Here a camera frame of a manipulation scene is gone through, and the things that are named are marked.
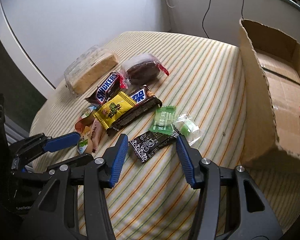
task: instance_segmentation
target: snack pile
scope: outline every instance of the snack pile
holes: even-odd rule
[[[90,54],[93,52],[90,51],[83,58],[86,60]],[[109,70],[109,60],[106,62],[107,65],[104,67],[102,63],[98,63],[102,71]],[[172,144],[180,134],[185,135],[189,143],[196,142],[201,137],[201,132],[192,122],[190,115],[175,116],[176,107],[162,106],[162,101],[147,86],[149,82],[158,79],[160,72],[169,75],[156,57],[141,54],[124,61],[120,72],[109,73],[97,89],[85,99],[91,105],[84,110],[74,126],[81,134],[78,153],[97,151],[103,134],[113,136],[143,114],[154,110],[154,119],[148,131],[129,142],[129,147],[142,163],[149,160],[159,149]],[[94,69],[94,74],[100,77],[97,68]]]

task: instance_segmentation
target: striped cloth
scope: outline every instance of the striped cloth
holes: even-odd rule
[[[125,32],[106,48],[121,60],[140,53],[155,55],[169,70],[149,85],[164,105],[177,106],[177,114],[190,113],[202,130],[196,147],[215,163],[234,168],[239,164],[245,135],[246,98],[239,48],[200,37],[176,33]],[[37,113],[31,135],[44,132],[60,136],[74,131],[74,124],[87,108],[89,96],[105,78],[100,78],[84,95],[74,98],[65,87],[57,87]],[[154,114],[135,120],[121,132],[132,139],[147,131]],[[113,138],[103,134],[99,151],[113,146]],[[48,165],[76,156],[76,149],[46,153],[34,161],[37,172]],[[286,230],[300,213],[300,175],[250,170]],[[105,190],[117,239],[187,239],[199,191],[192,190],[183,176],[175,145],[165,147],[141,164],[128,153],[117,185]],[[225,223],[225,191],[222,190],[218,233]],[[80,232],[86,234],[83,186],[78,189]]]

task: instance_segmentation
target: black snack packet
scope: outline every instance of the black snack packet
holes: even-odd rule
[[[149,160],[159,149],[172,144],[179,136],[177,128],[173,127],[173,135],[147,131],[129,141],[135,154],[143,163]]]
[[[162,106],[161,100],[158,99],[146,85],[134,90],[128,96],[135,100],[137,104],[112,123],[111,127],[107,129],[109,136],[130,124],[135,118],[154,106]]]
[[[89,103],[94,104],[97,109],[111,98],[116,96],[120,91],[120,74],[117,71],[111,72],[100,86],[92,93],[91,96],[85,98]]]

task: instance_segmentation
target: black cable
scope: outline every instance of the black cable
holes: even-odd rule
[[[207,15],[207,13],[208,13],[208,11],[209,11],[209,9],[210,9],[210,4],[211,4],[211,0],[209,1],[208,10],[206,11],[206,13],[205,13],[205,15],[204,15],[204,17],[203,17],[203,19],[202,19],[202,29],[203,29],[204,33],[207,35],[208,39],[209,39],[209,36],[208,36],[206,30],[204,29],[203,22],[204,22],[204,19],[205,19],[206,15]]]
[[[242,17],[242,19],[244,19],[243,18],[243,6],[244,6],[244,0],[242,0],[242,8],[241,8],[241,17]]]
[[[203,19],[202,19],[202,29],[203,29],[204,33],[207,35],[208,39],[209,39],[209,36],[208,36],[206,30],[204,29],[204,19],[205,19],[206,15],[207,15],[207,13],[208,13],[208,11],[209,11],[209,9],[210,9],[210,5],[211,5],[211,0],[209,0],[209,6],[208,6],[208,9],[207,9],[207,11],[206,11],[206,13],[204,14],[204,17],[203,17]],[[243,7],[244,7],[244,0],[242,0],[242,7],[241,7],[241,17],[242,17],[242,19],[244,19],[244,18],[243,18]]]

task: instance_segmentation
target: cardboard box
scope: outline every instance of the cardboard box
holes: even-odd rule
[[[247,117],[241,163],[300,173],[300,44],[285,33],[240,21]]]

